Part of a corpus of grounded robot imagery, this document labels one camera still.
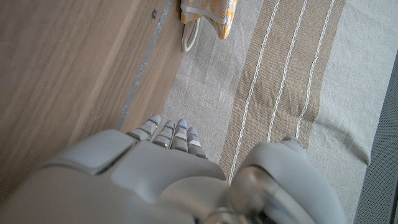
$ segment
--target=floor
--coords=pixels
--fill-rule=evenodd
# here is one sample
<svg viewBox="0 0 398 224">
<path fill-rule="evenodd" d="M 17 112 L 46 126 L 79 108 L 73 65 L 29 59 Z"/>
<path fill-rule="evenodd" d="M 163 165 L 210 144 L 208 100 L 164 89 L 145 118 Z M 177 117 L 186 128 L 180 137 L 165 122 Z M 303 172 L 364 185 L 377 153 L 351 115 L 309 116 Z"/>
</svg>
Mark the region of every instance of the floor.
<svg viewBox="0 0 398 224">
<path fill-rule="evenodd" d="M 0 2 L 0 202 L 40 163 L 160 113 L 183 53 L 178 0 Z"/>
</svg>

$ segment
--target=brown stripe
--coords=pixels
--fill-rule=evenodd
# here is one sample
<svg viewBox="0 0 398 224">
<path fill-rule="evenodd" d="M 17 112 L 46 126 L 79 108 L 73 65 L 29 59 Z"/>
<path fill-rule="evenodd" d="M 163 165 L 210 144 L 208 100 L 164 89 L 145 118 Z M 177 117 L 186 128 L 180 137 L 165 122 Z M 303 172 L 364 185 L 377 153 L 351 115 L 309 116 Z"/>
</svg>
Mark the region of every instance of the brown stripe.
<svg viewBox="0 0 398 224">
<path fill-rule="evenodd" d="M 300 140 L 308 146 L 312 123 L 317 116 L 320 90 L 338 20 L 345 1 L 336 0 L 318 58 L 311 88 L 311 99 L 302 120 Z M 257 65 L 261 44 L 271 18 L 275 1 L 265 1 L 246 56 L 245 65 L 236 90 L 228 133 L 221 155 L 220 166 L 229 175 L 241 130 L 246 98 Z M 287 52 L 292 41 L 303 1 L 281 1 L 275 15 L 264 56 L 249 105 L 248 117 L 238 155 L 237 166 L 258 142 L 266 141 L 277 93 L 282 81 Z M 280 141 L 286 135 L 295 135 L 298 116 L 304 107 L 308 76 L 323 29 L 330 1 L 308 1 L 297 40 L 290 58 L 287 78 L 272 128 L 271 141 Z"/>
</svg>

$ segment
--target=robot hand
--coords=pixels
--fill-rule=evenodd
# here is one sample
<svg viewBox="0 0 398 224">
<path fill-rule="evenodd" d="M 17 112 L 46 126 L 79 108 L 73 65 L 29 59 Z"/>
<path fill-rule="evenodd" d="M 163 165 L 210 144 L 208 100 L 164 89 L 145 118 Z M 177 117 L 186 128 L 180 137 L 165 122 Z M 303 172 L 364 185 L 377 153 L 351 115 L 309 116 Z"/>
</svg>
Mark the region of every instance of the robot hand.
<svg viewBox="0 0 398 224">
<path fill-rule="evenodd" d="M 64 150 L 0 207 L 0 223 L 344 223 L 333 189 L 295 138 L 259 143 L 231 185 L 195 128 L 160 116 Z"/>
</svg>

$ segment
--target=wood grain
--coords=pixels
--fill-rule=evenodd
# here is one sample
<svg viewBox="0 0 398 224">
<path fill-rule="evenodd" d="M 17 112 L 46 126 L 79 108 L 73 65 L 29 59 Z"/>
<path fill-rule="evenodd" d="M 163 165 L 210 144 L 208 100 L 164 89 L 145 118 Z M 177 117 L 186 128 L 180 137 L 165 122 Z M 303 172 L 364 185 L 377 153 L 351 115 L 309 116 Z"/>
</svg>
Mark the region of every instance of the wood grain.
<svg viewBox="0 0 398 224">
<path fill-rule="evenodd" d="M 116 127 L 158 23 L 152 11 L 161 14 L 165 3 L 0 2 L 0 201 L 67 145 Z M 146 96 L 167 96 L 182 58 L 178 5 L 172 2 L 141 81 L 153 87 L 138 91 L 131 106 L 145 105 L 144 114 L 154 103 Z M 151 68 L 157 62 L 162 69 Z M 168 84 L 155 88 L 161 83 Z"/>
<path fill-rule="evenodd" d="M 175 4 L 169 9 L 168 20 L 165 21 L 154 47 L 156 53 L 152 54 L 148 62 L 146 75 L 141 79 L 121 131 L 126 132 L 140 126 L 153 114 L 161 114 L 183 57 L 183 26 L 176 28 L 178 23 L 181 23 L 180 5 Z"/>
</svg>

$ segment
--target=white stripe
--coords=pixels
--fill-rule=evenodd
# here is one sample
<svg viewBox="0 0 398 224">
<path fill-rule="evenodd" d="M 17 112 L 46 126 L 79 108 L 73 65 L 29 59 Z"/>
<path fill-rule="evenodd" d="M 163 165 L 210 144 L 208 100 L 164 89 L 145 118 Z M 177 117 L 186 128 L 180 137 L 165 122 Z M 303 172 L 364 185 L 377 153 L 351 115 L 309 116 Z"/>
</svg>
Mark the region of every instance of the white stripe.
<svg viewBox="0 0 398 224">
<path fill-rule="evenodd" d="M 234 175 L 236 161 L 238 160 L 238 154 L 239 154 L 239 150 L 241 148 L 244 125 L 246 124 L 246 118 L 248 116 L 248 109 L 249 109 L 251 95 L 253 94 L 254 85 L 256 84 L 256 80 L 257 80 L 257 77 L 259 75 L 260 65 L 261 65 L 261 61 L 262 61 L 262 55 L 264 54 L 264 49 L 266 47 L 266 43 L 267 43 L 267 40 L 268 40 L 268 37 L 269 37 L 269 32 L 271 31 L 272 23 L 274 22 L 274 18 L 275 18 L 276 11 L 278 10 L 278 6 L 279 6 L 279 0 L 277 0 L 276 3 L 275 3 L 274 11 L 272 12 L 271 19 L 270 19 L 270 21 L 268 23 L 267 32 L 266 32 L 266 34 L 264 36 L 264 40 L 262 41 L 260 55 L 259 55 L 259 58 L 257 60 L 256 71 L 254 72 L 254 78 L 253 78 L 253 81 L 251 82 L 249 95 L 248 95 L 248 98 L 246 99 L 246 105 L 244 106 L 244 113 L 243 113 L 241 131 L 239 132 L 238 144 L 237 144 L 236 149 L 235 149 L 235 155 L 234 155 L 233 163 L 232 163 L 232 166 L 231 166 L 231 172 L 229 173 L 229 177 L 228 177 L 229 183 L 231 183 L 232 177 Z"/>
<path fill-rule="evenodd" d="M 274 125 L 275 115 L 276 115 L 276 111 L 278 110 L 278 104 L 279 104 L 279 101 L 280 101 L 280 97 L 282 96 L 282 92 L 283 92 L 283 89 L 284 89 L 284 86 L 285 86 L 285 80 L 286 80 L 286 75 L 287 75 L 287 69 L 289 67 L 290 56 L 292 56 L 294 43 L 296 42 L 296 38 L 297 38 L 297 32 L 299 31 L 299 27 L 300 27 L 300 24 L 301 24 L 301 20 L 303 19 L 303 14 L 304 14 L 304 10 L 305 10 L 305 6 L 306 5 L 307 5 L 307 0 L 304 0 L 303 7 L 301 8 L 301 13 L 300 13 L 300 16 L 298 17 L 298 21 L 297 21 L 297 24 L 296 24 L 296 29 L 294 30 L 292 43 L 290 44 L 289 51 L 287 52 L 287 57 L 286 57 L 285 67 L 284 67 L 284 74 L 282 76 L 282 81 L 280 83 L 280 88 L 279 88 L 279 91 L 278 91 L 278 96 L 277 96 L 276 101 L 275 101 L 274 110 L 272 111 L 271 121 L 269 123 L 267 142 L 269 142 L 271 140 L 272 127 Z"/>
<path fill-rule="evenodd" d="M 310 103 L 310 94 L 311 94 L 311 84 L 312 84 L 313 71 L 314 71 L 315 65 L 317 64 L 317 61 L 318 61 L 319 52 L 321 51 L 321 45 L 322 45 L 323 36 L 325 35 L 325 31 L 326 31 L 326 28 L 327 28 L 327 25 L 328 25 L 328 22 L 329 22 L 331 9 L 333 8 L 333 3 L 334 2 L 335 2 L 335 0 L 332 0 L 330 2 L 328 14 L 326 15 L 325 23 L 323 24 L 323 30 L 322 30 L 321 36 L 319 38 L 319 41 L 318 41 L 317 52 L 315 53 L 315 57 L 314 57 L 314 59 L 312 61 L 312 65 L 311 65 L 311 69 L 310 69 L 310 77 L 308 78 L 308 84 L 307 84 L 307 97 L 305 99 L 305 104 L 304 104 L 303 110 L 301 111 L 301 114 L 298 117 L 298 121 L 297 121 L 297 129 L 296 129 L 296 138 L 297 139 L 300 137 L 301 120 L 303 119 L 304 113 L 307 111 L 308 104 Z"/>
</svg>

